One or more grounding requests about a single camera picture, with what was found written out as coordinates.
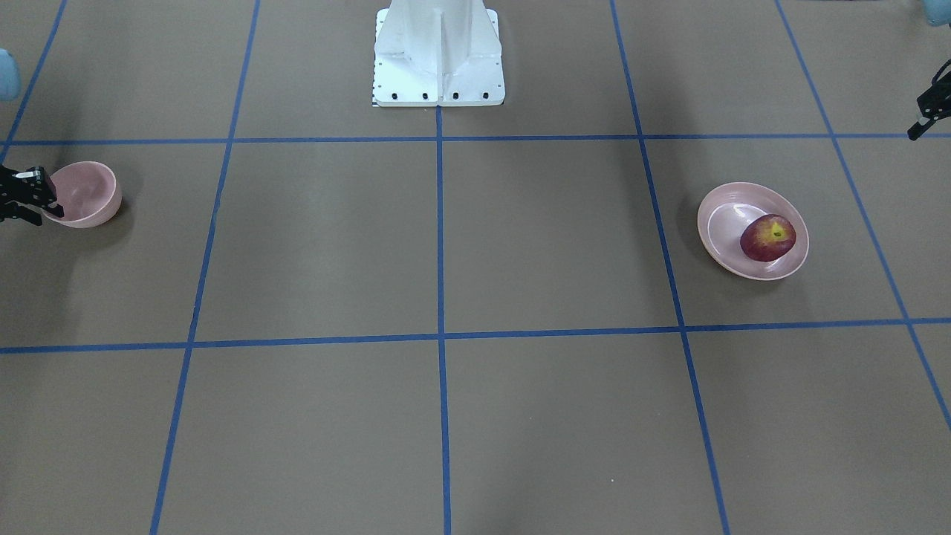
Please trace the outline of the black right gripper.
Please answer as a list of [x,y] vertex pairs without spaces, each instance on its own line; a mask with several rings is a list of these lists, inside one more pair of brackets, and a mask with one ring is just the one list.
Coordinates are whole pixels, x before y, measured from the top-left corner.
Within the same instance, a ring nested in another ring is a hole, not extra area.
[[1,166],[1,222],[43,223],[43,217],[31,207],[43,210],[44,216],[52,220],[62,220],[65,215],[56,186],[43,166],[31,167],[26,172]]

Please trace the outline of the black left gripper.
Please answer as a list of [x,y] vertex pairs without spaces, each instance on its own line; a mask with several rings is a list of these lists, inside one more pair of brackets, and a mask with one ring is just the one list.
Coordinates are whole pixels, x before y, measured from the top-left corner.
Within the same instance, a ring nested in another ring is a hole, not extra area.
[[950,60],[938,69],[924,92],[917,97],[918,118],[909,129],[907,138],[917,141],[928,132],[938,120],[950,115]]

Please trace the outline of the grey blue-capped right robot arm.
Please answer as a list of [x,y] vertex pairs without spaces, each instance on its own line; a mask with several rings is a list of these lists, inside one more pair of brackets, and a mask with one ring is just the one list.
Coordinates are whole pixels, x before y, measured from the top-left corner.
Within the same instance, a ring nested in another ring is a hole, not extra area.
[[[17,61],[7,50],[1,51],[1,100],[11,101],[20,95],[22,81]],[[1,166],[1,220],[20,220],[40,227],[43,216],[62,217],[64,210],[58,202],[56,187],[43,166],[34,166],[24,172]]]

